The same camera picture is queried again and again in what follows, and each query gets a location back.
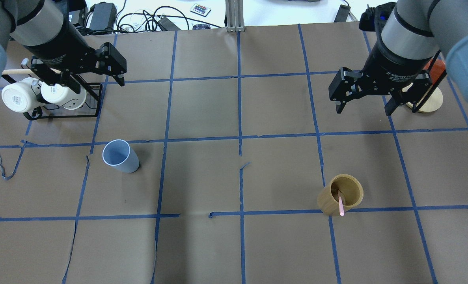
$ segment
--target wooden stick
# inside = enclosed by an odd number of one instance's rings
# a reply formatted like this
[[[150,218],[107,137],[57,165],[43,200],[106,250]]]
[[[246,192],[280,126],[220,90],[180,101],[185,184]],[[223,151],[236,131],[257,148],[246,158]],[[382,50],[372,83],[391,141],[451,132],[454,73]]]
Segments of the wooden stick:
[[[60,71],[59,70],[55,70],[55,69],[52,69],[55,73],[59,74]],[[2,75],[17,75],[17,74],[34,74],[34,72],[32,72],[32,70],[30,69],[7,69],[7,70],[3,70],[3,74]]]

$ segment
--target bamboo cup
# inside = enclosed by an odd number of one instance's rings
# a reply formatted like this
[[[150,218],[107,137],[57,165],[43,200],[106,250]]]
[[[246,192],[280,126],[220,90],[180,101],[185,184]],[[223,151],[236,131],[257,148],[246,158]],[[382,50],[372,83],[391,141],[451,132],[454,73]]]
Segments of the bamboo cup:
[[[329,216],[339,215],[339,192],[344,197],[344,212],[356,207],[364,198],[364,189],[360,182],[349,174],[340,174],[318,194],[318,207]]]

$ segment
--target remote control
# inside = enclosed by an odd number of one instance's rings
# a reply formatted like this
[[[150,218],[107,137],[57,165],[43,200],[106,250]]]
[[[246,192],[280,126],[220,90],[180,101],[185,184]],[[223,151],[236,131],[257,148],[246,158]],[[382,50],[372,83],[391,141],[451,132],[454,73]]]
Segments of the remote control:
[[[204,7],[202,5],[199,5],[199,4],[194,4],[191,8],[190,8],[190,12],[192,13],[196,13],[198,15],[201,15],[203,17],[207,16],[209,14],[209,12],[211,11],[211,8],[208,8],[208,7]]]

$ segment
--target plastic cup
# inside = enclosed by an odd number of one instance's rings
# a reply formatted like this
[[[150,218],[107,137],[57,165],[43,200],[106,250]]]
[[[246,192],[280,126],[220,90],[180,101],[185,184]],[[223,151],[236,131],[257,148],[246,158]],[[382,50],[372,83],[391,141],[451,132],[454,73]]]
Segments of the plastic cup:
[[[135,172],[140,165],[134,149],[122,139],[113,140],[104,147],[103,160],[106,165],[126,173]]]

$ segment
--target metal post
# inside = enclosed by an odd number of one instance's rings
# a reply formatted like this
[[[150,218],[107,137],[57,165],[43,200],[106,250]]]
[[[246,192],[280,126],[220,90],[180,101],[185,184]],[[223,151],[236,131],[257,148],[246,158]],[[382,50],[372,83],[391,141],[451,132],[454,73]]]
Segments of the metal post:
[[[242,0],[225,0],[227,13],[227,31],[244,31]]]

